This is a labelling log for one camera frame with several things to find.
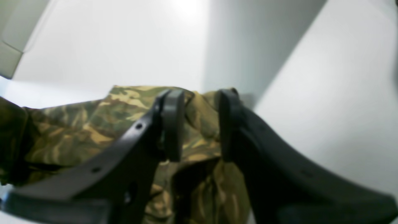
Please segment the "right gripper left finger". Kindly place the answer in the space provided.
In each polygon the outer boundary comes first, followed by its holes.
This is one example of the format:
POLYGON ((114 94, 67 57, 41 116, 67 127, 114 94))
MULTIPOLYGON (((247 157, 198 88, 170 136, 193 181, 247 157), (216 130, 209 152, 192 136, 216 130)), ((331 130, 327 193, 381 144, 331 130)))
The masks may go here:
POLYGON ((45 224, 140 224, 161 161, 183 147, 184 91, 165 90, 117 141, 87 162, 6 194, 3 212, 45 224))

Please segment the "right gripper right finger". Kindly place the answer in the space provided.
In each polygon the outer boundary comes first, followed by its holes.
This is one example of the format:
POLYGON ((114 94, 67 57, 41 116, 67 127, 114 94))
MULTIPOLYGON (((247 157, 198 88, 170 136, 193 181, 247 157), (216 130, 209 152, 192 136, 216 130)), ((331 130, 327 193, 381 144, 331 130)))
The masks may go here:
POLYGON ((243 173, 257 224, 390 224, 392 195, 362 187, 306 158, 231 90, 218 91, 222 157, 243 173))

